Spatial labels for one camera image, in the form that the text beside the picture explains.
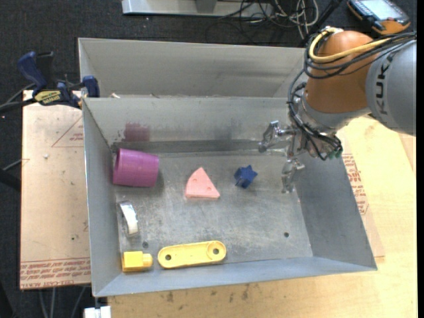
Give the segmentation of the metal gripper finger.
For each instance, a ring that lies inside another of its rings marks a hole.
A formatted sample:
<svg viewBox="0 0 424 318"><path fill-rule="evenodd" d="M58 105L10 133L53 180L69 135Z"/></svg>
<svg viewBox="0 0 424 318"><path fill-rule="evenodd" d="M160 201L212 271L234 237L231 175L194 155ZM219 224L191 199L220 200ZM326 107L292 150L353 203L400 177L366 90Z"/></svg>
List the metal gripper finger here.
<svg viewBox="0 0 424 318"><path fill-rule="evenodd" d="M258 143L258 151L264 153L275 145L288 145L293 137L291 127L281 127L279 121L271 121L262 135L262 140Z"/></svg>
<svg viewBox="0 0 424 318"><path fill-rule="evenodd" d="M305 168L304 164L298 158L287 159L282 168L282 192L291 193L295 186L294 181L297 175Z"/></svg>

